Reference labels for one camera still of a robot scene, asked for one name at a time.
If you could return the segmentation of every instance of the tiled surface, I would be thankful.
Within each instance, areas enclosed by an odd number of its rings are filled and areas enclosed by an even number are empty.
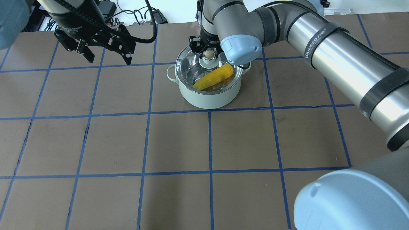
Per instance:
[[[329,20],[408,66],[406,18]],[[303,186],[389,152],[285,42],[265,48],[225,107],[190,105],[166,69],[199,31],[160,25],[131,66],[97,47],[90,64],[47,32],[1,50],[0,229],[295,229]]]

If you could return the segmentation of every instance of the pot handle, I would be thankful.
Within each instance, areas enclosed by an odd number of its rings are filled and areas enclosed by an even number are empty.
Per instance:
[[[166,70],[166,75],[168,76],[169,80],[175,82],[176,84],[179,84],[179,81],[178,81],[178,78],[177,78],[177,77],[176,77],[175,79],[173,79],[173,78],[171,78],[171,77],[169,76],[169,70],[172,69],[172,68],[173,68],[173,69],[176,68],[176,65],[173,64],[173,65],[169,66],[168,69]]]
[[[247,69],[245,69],[245,70],[243,70],[243,72],[241,73],[241,75],[245,75],[250,69],[251,69],[251,67],[252,67],[252,62],[249,62],[250,64],[249,64],[249,67],[247,68]]]

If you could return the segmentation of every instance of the blue grid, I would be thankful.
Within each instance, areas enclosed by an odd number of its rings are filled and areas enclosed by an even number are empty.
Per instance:
[[[364,34],[367,38],[368,44],[370,47],[371,43],[369,40],[369,37],[366,33],[366,30],[364,28],[364,25],[362,24],[361,18],[359,15],[357,15],[362,30],[364,31]],[[180,111],[161,111],[161,112],[152,112],[151,111],[151,104],[152,104],[152,94],[153,94],[153,80],[154,80],[154,71],[155,71],[155,65],[171,65],[173,63],[156,63],[155,62],[155,56],[156,56],[156,46],[157,46],[157,40],[155,40],[155,46],[154,46],[154,54],[153,54],[153,61],[152,63],[142,63],[142,64],[131,64],[130,66],[143,66],[143,65],[151,65],[152,66],[152,75],[151,75],[151,90],[150,90],[150,97],[149,97],[149,108],[148,112],[146,113],[113,113],[113,114],[92,114],[93,110],[93,105],[94,105],[94,100],[95,100],[95,95],[97,92],[97,87],[98,87],[98,82],[99,82],[99,76],[101,73],[102,68],[114,68],[114,67],[122,67],[122,66],[129,66],[129,65],[102,65],[103,63],[103,58],[105,54],[105,49],[102,53],[102,58],[101,62],[98,66],[90,66],[90,67],[74,67],[74,68],[51,68],[52,62],[55,58],[55,54],[57,51],[58,47],[58,42],[56,44],[56,47],[54,49],[52,59],[50,61],[49,67],[47,69],[32,69],[32,70],[9,70],[9,71],[1,71],[5,60],[7,58],[7,55],[10,51],[10,48],[7,50],[4,59],[1,62],[0,65],[0,73],[8,73],[8,72],[31,72],[31,71],[47,71],[37,103],[36,107],[34,109],[33,115],[31,117],[2,117],[0,120],[30,120],[30,125],[29,129],[27,131],[22,150],[20,152],[19,158],[18,158],[18,163],[16,165],[16,168],[14,170],[13,176],[0,176],[0,179],[11,179],[9,189],[7,191],[7,195],[3,204],[3,207],[0,212],[0,221],[2,219],[2,216],[4,214],[4,210],[13,186],[13,183],[15,179],[36,179],[36,178],[75,178],[75,183],[74,183],[74,188],[73,188],[73,193],[72,193],[72,199],[70,202],[70,208],[69,208],[69,214],[67,217],[67,222],[65,229],[68,229],[69,223],[70,223],[70,217],[72,213],[72,206],[74,203],[74,198],[75,198],[75,193],[76,193],[76,188],[78,184],[78,179],[79,178],[93,178],[93,177],[123,177],[123,176],[140,176],[141,177],[141,187],[140,187],[140,196],[139,196],[139,206],[138,206],[138,216],[137,216],[137,228],[140,228],[140,221],[141,221],[141,212],[142,212],[142,201],[143,201],[143,190],[144,190],[144,178],[145,176],[159,176],[159,175],[187,175],[187,174],[209,174],[209,186],[210,186],[210,217],[211,217],[211,229],[214,230],[214,218],[213,218],[213,174],[224,174],[224,173],[257,173],[257,172],[279,172],[280,177],[281,177],[281,185],[282,185],[282,190],[283,190],[283,199],[284,199],[284,204],[285,204],[285,212],[287,216],[287,223],[288,223],[288,228],[291,229],[291,222],[290,222],[290,214],[289,214],[289,209],[288,209],[288,201],[287,201],[287,194],[285,190],[285,179],[284,179],[284,172],[286,171],[321,171],[321,170],[339,170],[339,169],[347,169],[351,167],[351,160],[349,158],[348,150],[347,150],[347,145],[345,143],[345,138],[342,132],[342,127],[339,121],[339,117],[337,114],[337,108],[339,107],[350,107],[350,106],[355,106],[353,104],[335,104],[330,86],[328,84],[327,79],[325,79],[325,83],[328,89],[328,93],[330,95],[330,100],[331,100],[331,105],[322,105],[322,106],[274,106],[272,97],[271,97],[271,91],[270,91],[270,84],[268,80],[268,72],[267,72],[267,64],[266,60],[277,60],[277,59],[301,59],[303,57],[301,56],[287,56],[287,57],[272,57],[272,58],[266,58],[265,57],[265,52],[263,49],[263,57],[258,58],[256,60],[263,61],[264,64],[264,71],[265,71],[265,79],[266,79],[266,84],[267,84],[267,91],[268,91],[268,97],[269,97],[269,102],[270,102],[270,107],[260,107],[260,108],[229,108],[229,109],[211,109],[211,110],[180,110]],[[409,54],[409,52],[390,52],[390,53],[381,53],[382,55],[391,55],[391,54]],[[49,75],[49,72],[51,70],[71,70],[71,69],[87,69],[87,68],[98,68],[98,76],[97,80],[95,83],[95,88],[94,88],[94,94],[92,97],[92,103],[90,107],[90,113],[88,115],[77,115],[77,116],[43,116],[43,117],[37,117],[36,112],[37,108],[41,99],[41,96],[44,91],[44,87]],[[337,125],[339,128],[339,133],[341,136],[341,140],[344,146],[345,150],[345,155],[348,161],[348,166],[347,167],[312,167],[312,168],[283,168],[282,162],[281,162],[281,153],[280,153],[280,146],[279,146],[279,137],[277,134],[277,128],[276,128],[276,121],[275,121],[275,115],[274,115],[274,110],[279,110],[279,109],[303,109],[303,108],[333,108],[334,110],[334,115],[337,121]],[[279,161],[279,168],[274,168],[274,169],[238,169],[238,170],[213,170],[212,168],[212,132],[211,132],[211,113],[212,112],[220,112],[220,111],[244,111],[244,110],[271,110],[272,114],[272,124],[274,128],[274,138],[276,142],[276,149],[277,149],[277,157]],[[205,171],[169,171],[169,172],[145,172],[146,168],[146,155],[147,155],[147,146],[148,146],[148,136],[149,136],[149,125],[150,125],[150,116],[151,114],[171,114],[171,113],[208,113],[208,122],[209,122],[209,170]],[[123,174],[80,174],[80,169],[81,169],[81,163],[82,163],[82,157],[85,149],[85,144],[86,144],[86,139],[88,135],[88,129],[91,123],[91,118],[92,117],[105,117],[105,116],[129,116],[129,115],[147,115],[147,124],[146,124],[146,135],[145,135],[145,148],[144,148],[144,159],[143,159],[143,167],[142,167],[142,172],[141,173],[123,173]],[[81,155],[80,155],[80,160],[77,168],[77,173],[75,175],[37,175],[37,176],[17,176],[17,170],[21,161],[21,157],[24,153],[25,145],[27,143],[27,139],[32,127],[32,123],[35,119],[74,119],[74,118],[88,118],[88,123],[87,123],[87,128],[85,130],[84,134],[84,139],[83,139],[83,145],[81,148]]]

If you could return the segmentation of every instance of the yellow object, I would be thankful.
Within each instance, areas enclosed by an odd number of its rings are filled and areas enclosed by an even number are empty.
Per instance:
[[[230,64],[224,64],[199,79],[192,87],[197,90],[203,90],[210,86],[216,85],[217,83],[229,78],[231,75],[233,75],[233,67]]]

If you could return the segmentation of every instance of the cooking pot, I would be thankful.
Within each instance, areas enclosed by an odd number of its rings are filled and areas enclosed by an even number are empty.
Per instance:
[[[197,80],[229,63],[224,53],[219,54],[217,58],[214,55],[208,58],[201,59],[200,55],[193,53],[188,46],[179,54],[176,64],[169,66],[166,74],[169,80],[179,85],[180,93],[190,104],[204,109],[220,108],[237,96],[241,86],[241,76],[250,70],[251,63],[247,69],[232,66],[233,75],[213,87],[205,90],[194,89],[192,85]],[[175,79],[169,76],[171,69],[175,69]]]

